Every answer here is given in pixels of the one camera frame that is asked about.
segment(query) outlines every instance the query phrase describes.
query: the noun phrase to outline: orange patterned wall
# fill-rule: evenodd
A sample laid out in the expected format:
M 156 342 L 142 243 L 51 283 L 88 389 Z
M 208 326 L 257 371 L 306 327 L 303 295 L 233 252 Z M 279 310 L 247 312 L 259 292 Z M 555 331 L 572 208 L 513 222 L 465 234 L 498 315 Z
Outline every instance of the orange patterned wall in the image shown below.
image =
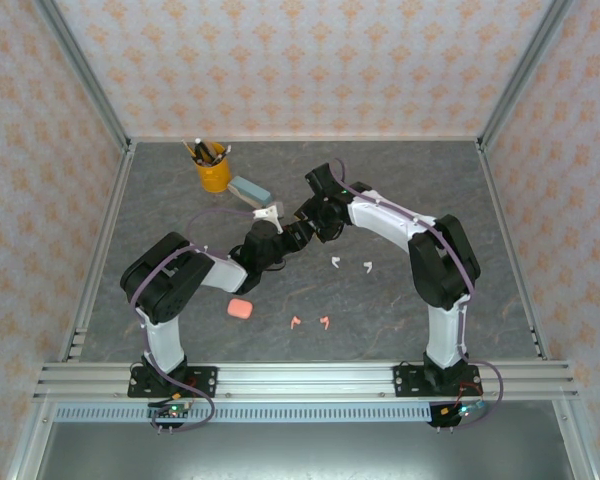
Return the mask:
M 574 3 L 489 159 L 551 353 L 574 361 L 600 448 L 600 0 Z
M 550 0 L 59 0 L 131 136 L 481 133 Z
M 0 1 L 0 478 L 72 320 L 118 157 L 34 2 Z

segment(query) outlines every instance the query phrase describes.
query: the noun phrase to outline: marble pattern surface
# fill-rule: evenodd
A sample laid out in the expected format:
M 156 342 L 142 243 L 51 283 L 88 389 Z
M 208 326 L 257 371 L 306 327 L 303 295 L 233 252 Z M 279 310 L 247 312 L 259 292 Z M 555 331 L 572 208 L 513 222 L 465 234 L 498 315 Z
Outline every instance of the marble pattern surface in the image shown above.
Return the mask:
M 475 358 L 534 357 L 535 348 L 507 252 L 471 142 L 242 142 L 231 168 L 285 204 L 286 222 L 311 196 L 304 175 L 339 156 L 347 181 L 363 181 L 417 212 L 457 216 L 482 267 L 469 311 L 467 342 Z M 184 233 L 208 207 L 248 210 L 231 193 L 202 190 L 178 143 L 139 144 L 89 324 L 83 361 L 133 361 L 142 352 L 136 319 L 118 286 L 122 272 L 166 233 Z M 249 220 L 200 218 L 198 244 L 228 251 L 242 243 Z M 340 268 L 331 257 L 341 258 Z M 364 262 L 373 262 L 367 274 Z M 419 359 L 428 339 L 425 303 L 415 292 L 409 259 L 377 235 L 346 228 L 334 242 L 317 239 L 291 255 L 280 272 L 263 275 L 247 294 L 250 319 L 228 316 L 231 295 L 202 287 L 181 315 L 191 361 Z M 296 315 L 302 324 L 290 329 Z M 328 315 L 329 330 L 319 318 Z

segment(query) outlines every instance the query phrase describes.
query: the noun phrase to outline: pen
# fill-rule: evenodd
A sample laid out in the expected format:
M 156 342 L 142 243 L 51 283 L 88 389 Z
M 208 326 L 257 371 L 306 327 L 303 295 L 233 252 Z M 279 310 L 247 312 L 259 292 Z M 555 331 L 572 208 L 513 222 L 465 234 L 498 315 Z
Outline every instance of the pen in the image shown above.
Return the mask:
M 231 145 L 227 145 L 227 148 L 224 149 L 224 152 L 222 152 L 220 155 L 218 155 L 216 157 L 216 159 L 213 161 L 211 166 L 213 167 L 213 166 L 219 164 L 222 161 L 222 159 L 227 156 L 227 153 L 229 153 L 229 152 L 231 152 Z
M 194 163 L 196 163 L 197 165 L 202 166 L 202 160 L 200 160 L 197 156 L 196 153 L 191 150 L 191 147 L 187 144 L 187 142 L 184 141 L 184 138 L 182 139 L 182 144 L 187 147 L 187 150 L 189 150 L 189 153 L 191 154 L 191 160 L 194 161 Z
M 196 147 L 196 152 L 200 152 L 200 158 L 204 161 L 204 163 L 212 164 L 213 159 L 216 156 L 211 154 L 207 145 L 200 138 L 196 138 Z

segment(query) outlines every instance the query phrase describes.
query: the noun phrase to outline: aluminum frame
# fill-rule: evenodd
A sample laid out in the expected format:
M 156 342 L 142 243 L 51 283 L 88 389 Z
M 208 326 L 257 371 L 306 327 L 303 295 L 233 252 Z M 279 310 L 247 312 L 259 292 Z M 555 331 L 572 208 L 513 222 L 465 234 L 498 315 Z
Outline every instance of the aluminum frame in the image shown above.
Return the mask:
M 529 322 L 531 332 L 535 336 L 535 342 L 538 348 L 539 356 L 546 360 L 550 358 L 549 342 L 547 340 L 547 336 L 545 334 L 542 324 L 538 321 L 540 316 L 538 314 L 537 308 L 533 303 L 533 300 L 531 299 L 531 295 L 529 295 L 529 289 L 527 288 L 529 282 L 520 266 L 520 260 L 518 259 L 516 250 L 515 248 L 513 248 L 513 241 L 511 240 L 511 234 L 509 233 L 509 228 L 507 226 L 507 220 L 504 215 L 504 209 L 502 208 L 502 204 L 500 203 L 498 187 L 496 186 L 496 183 L 493 179 L 493 174 L 491 173 L 491 167 L 489 166 L 489 158 L 487 152 L 484 149 L 484 145 L 481 145 L 479 142 L 476 142 L 476 149 L 478 151 L 480 165 L 482 166 L 482 171 L 484 172 L 484 177 L 487 182 L 487 188 L 489 189 L 489 193 L 491 194 L 491 201 L 493 202 L 496 217 L 498 218 L 498 223 L 500 224 L 500 231 L 502 232 L 502 238 L 504 239 L 505 248 L 507 249 L 507 253 L 509 254 L 509 262 L 511 263 L 511 267 L 513 269 L 513 276 L 515 277 L 516 284 L 518 285 L 518 291 L 520 292 L 520 300 L 522 301 L 522 307 L 524 308 L 524 312 L 527 316 L 527 321 Z
M 473 142 L 475 135 L 458 135 L 458 136 L 426 136 L 414 135 L 409 137 L 400 137 L 394 135 L 369 135 L 369 136 L 214 136 L 213 140 L 220 143 L 231 142 Z M 132 142 L 135 143 L 180 143 L 185 140 L 187 143 L 193 143 L 195 137 L 153 137 L 153 136 L 138 136 L 132 137 Z
M 71 328 L 64 338 L 62 350 L 58 355 L 58 361 L 60 362 L 67 361 L 69 358 L 76 356 L 76 352 L 74 351 L 76 335 L 78 335 L 79 332 L 82 336 L 86 334 L 86 329 L 89 325 L 91 312 L 93 310 L 93 304 L 95 303 L 96 294 L 98 293 L 102 270 L 104 269 L 104 264 L 107 259 L 107 251 L 109 250 L 109 244 L 113 237 L 113 230 L 118 217 L 118 211 L 122 203 L 124 188 L 127 184 L 127 179 L 129 178 L 129 172 L 131 171 L 134 153 L 135 144 L 131 144 L 129 147 L 125 147 L 120 155 L 116 176 L 110 189 L 107 207 L 102 216 L 98 238 L 91 255 L 91 261 L 89 262 L 89 270 L 87 271 L 82 286 L 82 294 L 80 295 L 78 306 L 73 315 Z M 81 350 L 82 347 L 80 347 L 77 352 L 78 355 Z
M 495 143 L 500 128 L 502 128 L 509 113 L 511 113 L 518 98 L 520 98 L 527 85 L 527 81 L 531 78 L 536 65 L 540 62 L 555 33 L 562 25 L 562 19 L 567 14 L 572 3 L 573 0 L 553 0 L 549 6 L 531 43 L 522 55 L 520 63 L 518 63 L 502 96 L 491 113 L 484 132 L 478 139 L 485 150 Z
M 89 62 L 87 61 L 87 57 L 82 52 L 80 45 L 78 45 L 78 42 L 73 36 L 57 3 L 55 0 L 35 0 L 35 3 L 38 6 L 41 16 L 45 19 L 49 28 L 56 36 L 60 48 L 76 72 L 80 82 L 84 86 L 89 97 L 91 97 L 109 134 L 121 149 L 126 148 L 129 144 L 129 139 L 125 133 L 124 127 L 111 106 L 98 78 L 93 73 Z
M 396 397 L 394 362 L 200 363 L 218 367 L 215 401 L 223 402 L 403 402 L 455 401 L 455 397 Z M 578 397 L 564 361 L 493 360 L 504 379 L 505 401 L 563 400 Z M 495 373 L 481 367 L 486 400 L 495 400 Z M 127 363 L 47 363 L 34 402 L 146 402 L 129 399 Z
M 504 401 L 551 400 L 576 478 L 600 479 L 589 443 L 581 434 L 582 412 L 577 385 L 569 363 L 492 361 L 504 378 Z M 219 405 L 267 404 L 397 405 L 399 403 L 454 401 L 454 397 L 398 398 L 393 389 L 395 362 L 220 363 L 216 398 Z M 494 372 L 481 368 L 485 400 L 498 393 Z M 36 478 L 55 421 L 58 404 L 146 403 L 126 396 L 131 377 L 126 363 L 47 363 L 34 394 L 34 410 L 18 446 L 9 479 Z

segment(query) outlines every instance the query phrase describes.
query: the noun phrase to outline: yellow cup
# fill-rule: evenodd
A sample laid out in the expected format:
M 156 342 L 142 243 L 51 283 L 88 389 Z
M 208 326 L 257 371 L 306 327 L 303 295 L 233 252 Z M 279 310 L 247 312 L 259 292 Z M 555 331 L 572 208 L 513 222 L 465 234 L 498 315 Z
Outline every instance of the yellow cup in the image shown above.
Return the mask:
M 216 152 L 223 153 L 224 147 L 219 143 L 212 143 Z M 220 193 L 227 189 L 227 185 L 231 181 L 231 172 L 229 171 L 229 159 L 224 157 L 218 165 L 213 167 L 201 166 L 196 163 L 198 175 L 202 188 L 210 193 Z

